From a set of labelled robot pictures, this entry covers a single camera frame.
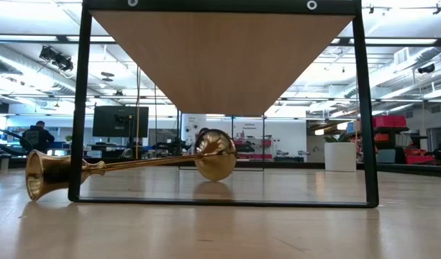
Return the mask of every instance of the grommet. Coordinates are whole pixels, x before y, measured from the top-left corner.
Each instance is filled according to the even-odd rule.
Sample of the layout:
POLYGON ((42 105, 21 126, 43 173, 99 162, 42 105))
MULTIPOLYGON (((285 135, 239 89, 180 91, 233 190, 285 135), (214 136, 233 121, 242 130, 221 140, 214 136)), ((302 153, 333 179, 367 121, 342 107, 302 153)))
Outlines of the grommet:
POLYGON ((311 0, 306 3, 306 7, 308 8, 308 10, 314 11, 316 10, 316 8, 318 8, 318 3, 316 1, 311 0))
POLYGON ((130 7, 136 7, 139 4, 139 0, 127 0, 127 4, 129 4, 130 7))

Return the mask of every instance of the angled wooden board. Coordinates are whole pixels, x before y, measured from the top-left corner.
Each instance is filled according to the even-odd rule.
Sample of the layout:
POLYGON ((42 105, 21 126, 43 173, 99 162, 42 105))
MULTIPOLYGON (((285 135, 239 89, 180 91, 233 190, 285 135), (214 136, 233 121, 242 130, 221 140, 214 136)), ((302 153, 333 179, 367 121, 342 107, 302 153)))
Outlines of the angled wooden board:
POLYGON ((263 114, 352 17, 94 11, 184 113, 263 114))

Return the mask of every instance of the man in black jacket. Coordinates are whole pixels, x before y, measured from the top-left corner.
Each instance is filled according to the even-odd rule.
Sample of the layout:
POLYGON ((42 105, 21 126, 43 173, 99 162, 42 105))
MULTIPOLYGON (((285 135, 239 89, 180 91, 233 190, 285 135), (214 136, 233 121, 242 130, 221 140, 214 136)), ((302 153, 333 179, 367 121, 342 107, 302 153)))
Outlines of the man in black jacket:
POLYGON ((34 149, 43 153, 47 152, 48 143, 54 142, 54 136, 45 129, 45 123, 43 121, 37 122, 36 126, 30 126, 30 129, 24 132, 22 137, 28 140, 34 149))

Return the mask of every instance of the black monitor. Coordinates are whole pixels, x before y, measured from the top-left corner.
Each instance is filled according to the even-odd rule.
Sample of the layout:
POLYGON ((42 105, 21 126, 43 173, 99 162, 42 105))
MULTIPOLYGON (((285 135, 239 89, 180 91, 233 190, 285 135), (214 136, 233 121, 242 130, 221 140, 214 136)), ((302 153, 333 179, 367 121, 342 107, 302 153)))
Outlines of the black monitor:
MULTIPOLYGON (((148 107, 140 107, 139 137, 148 136, 148 107)), ((124 106, 96 106, 94 110, 94 137, 136 137, 137 109, 124 106)))

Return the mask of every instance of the wooden floor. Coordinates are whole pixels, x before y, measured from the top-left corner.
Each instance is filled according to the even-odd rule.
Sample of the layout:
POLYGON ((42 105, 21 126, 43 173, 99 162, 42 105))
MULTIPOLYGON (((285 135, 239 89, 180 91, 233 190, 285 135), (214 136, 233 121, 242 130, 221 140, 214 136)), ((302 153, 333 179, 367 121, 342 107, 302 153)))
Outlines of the wooden floor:
MULTIPOLYGON (((0 176, 0 258, 441 258, 441 178, 379 173, 377 209, 29 202, 0 176)), ((83 196, 364 201, 363 172, 238 171, 221 183, 171 167, 94 176, 83 196)))

